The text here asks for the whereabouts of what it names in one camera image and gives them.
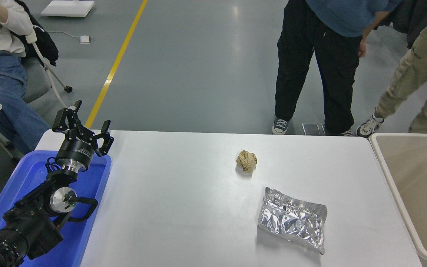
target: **white sweatshirt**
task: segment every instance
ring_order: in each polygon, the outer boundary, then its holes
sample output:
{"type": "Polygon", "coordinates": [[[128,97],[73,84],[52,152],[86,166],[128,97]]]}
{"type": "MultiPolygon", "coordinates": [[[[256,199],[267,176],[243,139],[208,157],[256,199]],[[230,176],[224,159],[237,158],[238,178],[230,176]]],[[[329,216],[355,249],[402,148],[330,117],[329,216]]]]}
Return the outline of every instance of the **white sweatshirt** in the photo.
{"type": "Polygon", "coordinates": [[[32,23],[29,15],[14,0],[0,0],[0,5],[7,9],[7,22],[0,22],[0,51],[25,56],[24,45],[10,30],[18,35],[31,33],[32,23]]]}

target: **sneaker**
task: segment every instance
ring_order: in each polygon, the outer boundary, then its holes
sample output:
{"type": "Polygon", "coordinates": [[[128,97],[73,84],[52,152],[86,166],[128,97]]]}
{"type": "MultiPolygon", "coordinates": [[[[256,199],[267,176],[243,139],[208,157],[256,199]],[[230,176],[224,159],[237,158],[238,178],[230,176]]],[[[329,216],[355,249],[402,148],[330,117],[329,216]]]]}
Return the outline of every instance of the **sneaker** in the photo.
{"type": "Polygon", "coordinates": [[[273,127],[271,127],[271,132],[273,132],[273,135],[284,135],[288,130],[288,125],[288,121],[276,118],[273,127]]]}
{"type": "Polygon", "coordinates": [[[370,135],[373,134],[373,132],[380,128],[380,125],[384,121],[385,119],[376,117],[375,113],[373,113],[366,122],[362,123],[360,126],[357,127],[355,133],[357,136],[369,138],[370,135]]]}
{"type": "Polygon", "coordinates": [[[347,131],[345,131],[345,132],[342,132],[341,134],[340,134],[340,136],[353,136],[352,135],[352,130],[347,130],[347,131]]]}

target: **brown paper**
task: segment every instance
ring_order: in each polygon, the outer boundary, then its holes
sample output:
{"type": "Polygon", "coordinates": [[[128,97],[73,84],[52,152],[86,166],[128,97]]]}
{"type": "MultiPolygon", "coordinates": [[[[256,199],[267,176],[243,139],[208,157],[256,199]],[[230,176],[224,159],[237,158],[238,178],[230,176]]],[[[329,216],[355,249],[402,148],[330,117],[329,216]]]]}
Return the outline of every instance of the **brown paper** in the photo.
{"type": "Polygon", "coordinates": [[[237,157],[237,164],[242,167],[244,172],[253,172],[258,163],[255,154],[243,150],[237,157]]]}

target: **cable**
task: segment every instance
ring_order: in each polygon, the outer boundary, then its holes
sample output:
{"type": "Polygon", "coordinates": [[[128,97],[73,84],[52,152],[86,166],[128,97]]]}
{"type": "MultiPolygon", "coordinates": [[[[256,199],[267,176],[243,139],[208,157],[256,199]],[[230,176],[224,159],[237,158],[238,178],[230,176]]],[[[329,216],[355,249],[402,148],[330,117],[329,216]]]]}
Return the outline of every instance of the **cable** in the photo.
{"type": "Polygon", "coordinates": [[[60,166],[56,164],[55,157],[49,157],[45,165],[46,165],[47,173],[57,171],[58,169],[60,169],[60,166]]]}
{"type": "Polygon", "coordinates": [[[80,36],[73,36],[73,35],[70,35],[70,34],[68,34],[68,33],[66,33],[66,32],[53,32],[53,31],[51,31],[51,30],[46,30],[46,32],[50,32],[50,33],[64,33],[64,34],[66,34],[66,35],[68,35],[68,36],[70,36],[70,37],[73,37],[73,38],[80,38],[80,36]]]}

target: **beige bin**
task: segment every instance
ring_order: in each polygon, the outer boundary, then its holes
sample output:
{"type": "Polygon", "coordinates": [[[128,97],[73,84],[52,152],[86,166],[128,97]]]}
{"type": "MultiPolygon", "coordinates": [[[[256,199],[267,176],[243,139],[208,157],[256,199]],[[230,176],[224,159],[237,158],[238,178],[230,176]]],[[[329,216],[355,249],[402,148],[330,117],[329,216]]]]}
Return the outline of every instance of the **beige bin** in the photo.
{"type": "Polygon", "coordinates": [[[375,133],[370,143],[417,253],[427,259],[427,135],[375,133]]]}

